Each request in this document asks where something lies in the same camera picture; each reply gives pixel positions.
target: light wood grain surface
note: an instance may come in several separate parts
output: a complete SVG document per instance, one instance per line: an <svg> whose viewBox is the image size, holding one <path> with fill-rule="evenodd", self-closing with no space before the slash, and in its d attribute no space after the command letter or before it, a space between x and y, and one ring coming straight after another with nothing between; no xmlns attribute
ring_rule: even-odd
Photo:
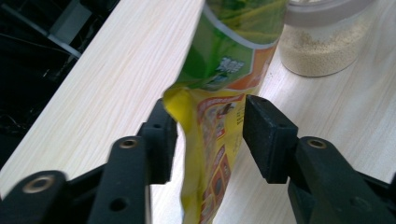
<svg viewBox="0 0 396 224"><path fill-rule="evenodd" d="M98 36L0 172L1 195L42 170L69 178L106 161L112 143L134 135L173 83L203 0L120 1ZM335 144L352 166L389 182L396 172L396 2L380 0L359 59L327 77L300 77L276 53L260 92L300 129ZM154 223L179 223L180 133L172 182L153 186ZM262 179L246 145L215 223L295 223L286 186Z"/></svg>

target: black floor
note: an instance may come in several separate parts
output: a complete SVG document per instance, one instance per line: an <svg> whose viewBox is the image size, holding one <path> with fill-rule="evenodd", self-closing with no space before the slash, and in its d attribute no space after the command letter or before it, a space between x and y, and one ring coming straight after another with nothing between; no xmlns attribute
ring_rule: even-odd
<svg viewBox="0 0 396 224"><path fill-rule="evenodd" d="M71 0L3 0L50 27ZM119 0L81 0L92 15L70 46L82 53ZM78 58L0 7L0 169L34 124Z"/></svg>

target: yellow packaging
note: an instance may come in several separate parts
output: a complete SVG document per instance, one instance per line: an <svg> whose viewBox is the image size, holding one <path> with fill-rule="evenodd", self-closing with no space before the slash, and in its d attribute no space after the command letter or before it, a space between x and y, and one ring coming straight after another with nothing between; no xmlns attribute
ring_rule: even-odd
<svg viewBox="0 0 396 224"><path fill-rule="evenodd" d="M260 87L287 0L207 0L165 108L186 135L183 222L211 223L242 140L247 94Z"/></svg>

